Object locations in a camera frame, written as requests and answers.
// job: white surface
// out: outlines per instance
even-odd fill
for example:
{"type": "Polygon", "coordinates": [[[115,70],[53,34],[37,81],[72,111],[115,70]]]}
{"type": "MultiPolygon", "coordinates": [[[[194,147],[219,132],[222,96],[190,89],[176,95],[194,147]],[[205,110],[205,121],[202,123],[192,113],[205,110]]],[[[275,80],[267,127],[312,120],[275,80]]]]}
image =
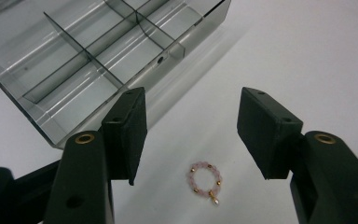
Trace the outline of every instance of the white surface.
{"type": "MultiPolygon", "coordinates": [[[[149,130],[135,186],[114,182],[117,223],[297,223],[289,180],[264,180],[237,135],[243,86],[358,156],[358,1],[234,0],[173,72],[200,80],[149,130]],[[186,184],[195,161],[220,170],[219,207],[186,184]]],[[[0,166],[20,177],[60,156],[0,90],[0,166]]]]}

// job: clear plastic organizer box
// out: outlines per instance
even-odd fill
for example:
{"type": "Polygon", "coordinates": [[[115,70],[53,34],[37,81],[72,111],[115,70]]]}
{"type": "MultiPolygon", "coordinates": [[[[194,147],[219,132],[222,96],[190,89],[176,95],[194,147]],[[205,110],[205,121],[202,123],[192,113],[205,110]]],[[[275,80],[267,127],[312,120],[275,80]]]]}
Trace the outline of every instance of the clear plastic organizer box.
{"type": "Polygon", "coordinates": [[[161,78],[229,0],[0,1],[0,88],[53,147],[96,130],[125,90],[161,78]]]}

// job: beaded bracelet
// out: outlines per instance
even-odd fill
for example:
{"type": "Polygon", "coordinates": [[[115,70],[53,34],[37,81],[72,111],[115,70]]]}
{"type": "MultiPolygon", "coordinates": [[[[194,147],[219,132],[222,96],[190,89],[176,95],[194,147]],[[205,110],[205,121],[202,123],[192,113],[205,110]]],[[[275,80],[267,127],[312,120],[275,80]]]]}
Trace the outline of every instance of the beaded bracelet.
{"type": "Polygon", "coordinates": [[[222,176],[214,165],[211,165],[206,161],[196,162],[191,165],[190,172],[188,173],[187,177],[188,184],[196,194],[202,197],[211,198],[214,204],[219,204],[219,200],[217,200],[216,196],[220,191],[220,187],[222,184],[222,176]],[[197,187],[196,181],[194,180],[194,174],[198,169],[207,169],[213,173],[215,183],[211,189],[203,190],[197,187]]]}

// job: pink bead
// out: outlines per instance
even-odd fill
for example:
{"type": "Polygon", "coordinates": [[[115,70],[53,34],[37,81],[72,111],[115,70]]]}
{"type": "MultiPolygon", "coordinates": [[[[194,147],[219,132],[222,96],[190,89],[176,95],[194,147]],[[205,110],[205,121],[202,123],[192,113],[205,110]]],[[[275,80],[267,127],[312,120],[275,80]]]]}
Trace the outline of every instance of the pink bead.
{"type": "Polygon", "coordinates": [[[205,190],[203,190],[203,189],[199,189],[199,192],[198,192],[198,194],[200,195],[200,196],[204,196],[205,195],[205,190]]]}
{"type": "Polygon", "coordinates": [[[214,185],[212,191],[218,193],[220,191],[220,186],[214,185]]]}
{"type": "Polygon", "coordinates": [[[219,176],[220,176],[220,173],[219,172],[213,172],[213,175],[214,175],[214,178],[218,179],[219,176]]]}

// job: bracelet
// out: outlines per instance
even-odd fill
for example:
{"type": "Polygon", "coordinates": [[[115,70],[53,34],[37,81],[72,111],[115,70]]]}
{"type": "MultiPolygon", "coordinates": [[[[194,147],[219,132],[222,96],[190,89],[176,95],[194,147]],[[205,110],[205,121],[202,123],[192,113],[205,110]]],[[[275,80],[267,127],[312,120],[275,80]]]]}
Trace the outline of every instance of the bracelet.
{"type": "Polygon", "coordinates": [[[193,191],[199,196],[211,198],[212,202],[216,205],[219,204],[219,200],[217,200],[216,196],[220,191],[220,187],[222,184],[222,176],[220,172],[214,165],[209,164],[206,161],[199,161],[191,165],[190,172],[187,175],[187,181],[193,191]],[[194,180],[194,174],[198,169],[207,169],[211,171],[214,175],[215,183],[211,189],[203,190],[197,187],[196,181],[194,180]]]}

